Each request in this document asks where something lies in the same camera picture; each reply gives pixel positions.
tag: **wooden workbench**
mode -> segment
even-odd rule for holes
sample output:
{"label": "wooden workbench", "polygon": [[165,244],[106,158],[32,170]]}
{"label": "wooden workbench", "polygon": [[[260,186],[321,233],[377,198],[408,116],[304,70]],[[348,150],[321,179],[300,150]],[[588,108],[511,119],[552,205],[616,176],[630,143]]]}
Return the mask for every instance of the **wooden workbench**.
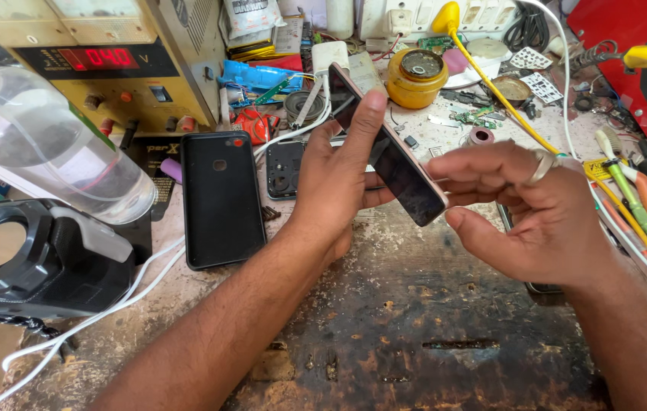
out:
{"label": "wooden workbench", "polygon": [[[469,131],[428,122],[428,114],[447,117],[450,104],[441,97],[423,110],[391,104],[401,135],[419,142],[421,161],[431,158],[429,148],[455,148]],[[534,127],[566,151],[561,109],[540,108]],[[591,136],[603,125],[592,113],[572,122],[582,159],[601,157]],[[536,147],[510,119],[494,133]],[[273,236],[293,202],[270,201],[263,170],[259,177],[264,205],[283,212],[266,227]],[[494,204],[475,209],[503,228]],[[183,233],[177,186],[164,219],[153,223],[154,250]],[[149,267],[141,287],[172,255]],[[78,333],[74,357],[53,359],[0,409],[85,409],[123,364],[237,268],[194,272],[182,259],[139,303]],[[610,409],[573,310],[558,298],[541,302],[466,252],[443,218],[418,228],[397,202],[363,210],[349,253],[328,268],[224,409]],[[21,345],[36,342],[27,336]],[[4,387],[39,360],[14,361]]]}

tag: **yellow label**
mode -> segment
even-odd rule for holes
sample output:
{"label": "yellow label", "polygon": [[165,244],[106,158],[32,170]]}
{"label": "yellow label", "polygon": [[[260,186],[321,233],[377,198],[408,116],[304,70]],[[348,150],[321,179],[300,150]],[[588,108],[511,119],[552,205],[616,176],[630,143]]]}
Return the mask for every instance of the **yellow label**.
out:
{"label": "yellow label", "polygon": [[[628,160],[623,159],[623,163],[625,165],[628,165]],[[611,178],[612,175],[610,174],[610,171],[607,171],[607,168],[602,167],[602,163],[607,161],[607,157],[599,160],[592,160],[584,163],[584,168],[585,171],[588,173],[592,173],[592,175],[595,176],[595,178],[599,180],[605,180],[606,178]]]}

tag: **forearm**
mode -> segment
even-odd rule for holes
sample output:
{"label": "forearm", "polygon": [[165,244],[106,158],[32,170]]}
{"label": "forearm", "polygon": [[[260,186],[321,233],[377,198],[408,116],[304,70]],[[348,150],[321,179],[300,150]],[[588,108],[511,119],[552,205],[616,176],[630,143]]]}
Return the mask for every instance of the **forearm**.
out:
{"label": "forearm", "polygon": [[93,409],[219,409],[326,267],[314,238],[271,243],[138,355]]}
{"label": "forearm", "polygon": [[647,409],[647,281],[613,263],[566,288],[616,409]]}

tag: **silver ring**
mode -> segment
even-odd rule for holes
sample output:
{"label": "silver ring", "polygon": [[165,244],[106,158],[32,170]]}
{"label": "silver ring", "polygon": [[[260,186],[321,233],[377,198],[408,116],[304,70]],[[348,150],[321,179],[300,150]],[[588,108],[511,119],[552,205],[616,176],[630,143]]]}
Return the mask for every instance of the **silver ring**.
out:
{"label": "silver ring", "polygon": [[527,186],[536,184],[539,180],[544,178],[549,170],[555,167],[559,167],[560,163],[557,157],[543,148],[535,148],[530,150],[534,153],[534,157],[539,161],[539,166],[531,178],[525,183]]}

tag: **yellow container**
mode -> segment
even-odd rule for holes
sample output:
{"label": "yellow container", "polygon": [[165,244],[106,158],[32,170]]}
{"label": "yellow container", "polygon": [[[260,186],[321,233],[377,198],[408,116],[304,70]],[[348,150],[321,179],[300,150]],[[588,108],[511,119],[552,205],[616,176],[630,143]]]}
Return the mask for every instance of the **yellow container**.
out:
{"label": "yellow container", "polygon": [[406,108],[429,106],[449,77],[442,57],[421,48],[397,52],[387,70],[389,97]]}

